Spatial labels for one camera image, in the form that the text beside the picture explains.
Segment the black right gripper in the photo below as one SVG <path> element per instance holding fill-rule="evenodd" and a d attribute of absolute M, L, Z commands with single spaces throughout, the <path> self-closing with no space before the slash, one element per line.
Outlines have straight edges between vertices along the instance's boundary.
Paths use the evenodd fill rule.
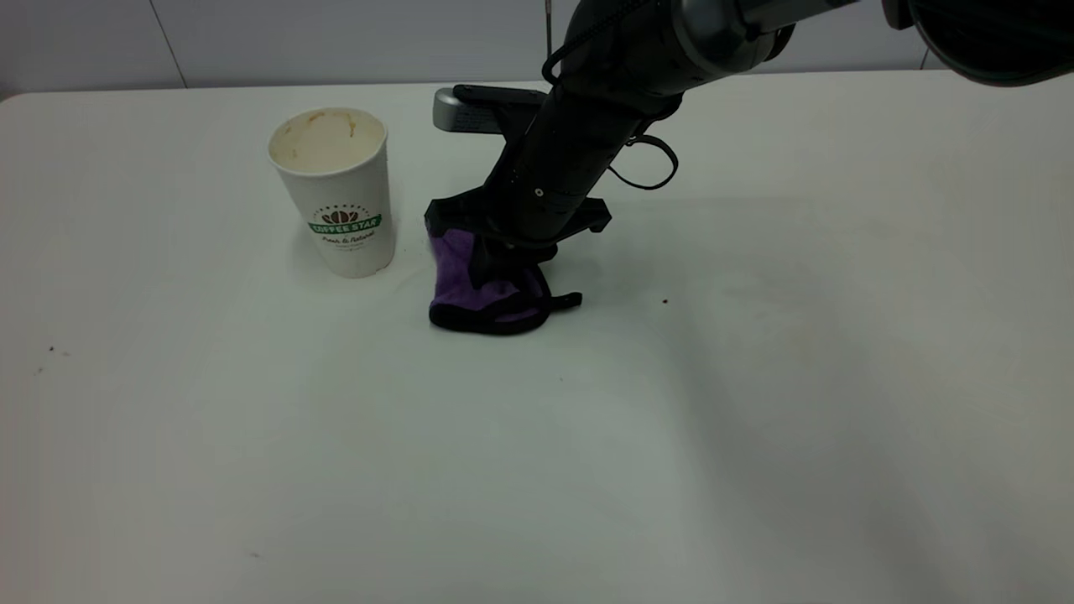
<path fill-rule="evenodd" d="M 468 261 L 473 289 L 506 279 L 508 244 L 508 282 L 551 297 L 540 265 L 565 238 L 605 228 L 606 204 L 587 195 L 644 120 L 632 107 L 566 91 L 438 91 L 438 129 L 498 134 L 505 145 L 481 186 L 430 203 L 430 233 L 477 236 Z"/>

